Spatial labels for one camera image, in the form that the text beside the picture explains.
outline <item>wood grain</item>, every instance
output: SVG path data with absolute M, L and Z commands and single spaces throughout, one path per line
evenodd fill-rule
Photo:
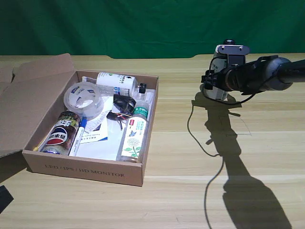
M 250 54 L 247 61 L 259 56 Z M 305 59 L 304 53 L 280 56 Z M 0 56 L 0 67 L 10 64 L 17 70 L 39 58 Z M 76 69 L 160 77 L 144 185 L 34 174 L 20 155 L 10 156 L 0 160 L 0 182 L 14 197 L 0 215 L 1 229 L 304 228 L 304 83 L 258 94 L 242 107 L 228 109 L 199 93 L 212 55 L 72 58 Z M 231 95 L 237 101 L 244 98 L 237 92 Z M 192 104 L 191 133 L 209 154 L 222 157 L 208 156 L 188 132 Z M 223 160 L 222 171 L 207 189 L 208 224 L 204 194 Z

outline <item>marker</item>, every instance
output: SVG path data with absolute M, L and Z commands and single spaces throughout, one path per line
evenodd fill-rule
M 77 134 L 76 134 L 74 142 L 72 144 L 69 156 L 76 156 L 78 147 L 80 146 L 80 143 L 81 143 L 81 137 L 85 131 L 86 125 L 87 125 L 87 119 L 83 118 L 81 120 L 80 127 L 78 128 Z

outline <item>green backdrop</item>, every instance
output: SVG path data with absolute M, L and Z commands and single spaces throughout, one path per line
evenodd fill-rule
M 0 55 L 172 58 L 226 38 L 305 52 L 304 0 L 0 0 Z

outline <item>open cardboard box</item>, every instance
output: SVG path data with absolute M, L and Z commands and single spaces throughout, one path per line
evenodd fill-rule
M 21 65 L 14 81 L 0 96 L 0 155 L 22 150 L 34 173 L 142 186 L 157 103 L 157 76 L 127 74 L 146 83 L 148 89 L 156 90 L 140 163 L 33 151 L 65 110 L 65 91 L 83 76 L 96 78 L 97 75 L 94 71 L 74 70 L 69 54 Z

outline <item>white bottle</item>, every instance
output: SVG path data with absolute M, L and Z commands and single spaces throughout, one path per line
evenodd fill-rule
M 117 160 L 138 162 L 141 158 L 147 135 L 148 111 L 149 104 L 144 100 L 142 92 L 136 101 L 133 116 L 127 119 Z

